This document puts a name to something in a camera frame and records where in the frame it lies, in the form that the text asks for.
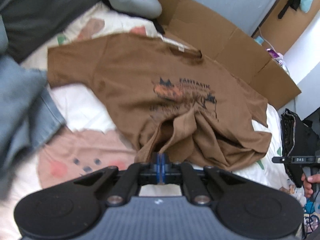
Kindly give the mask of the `person right hand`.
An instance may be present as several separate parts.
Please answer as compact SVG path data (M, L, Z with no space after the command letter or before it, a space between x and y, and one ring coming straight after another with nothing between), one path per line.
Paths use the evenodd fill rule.
M306 198L310 198L315 192L312 189L312 186L314 184L318 184L320 182L320 175L315 174L313 176L307 177L305 174L302 174L301 180L303 182L304 194L305 194Z

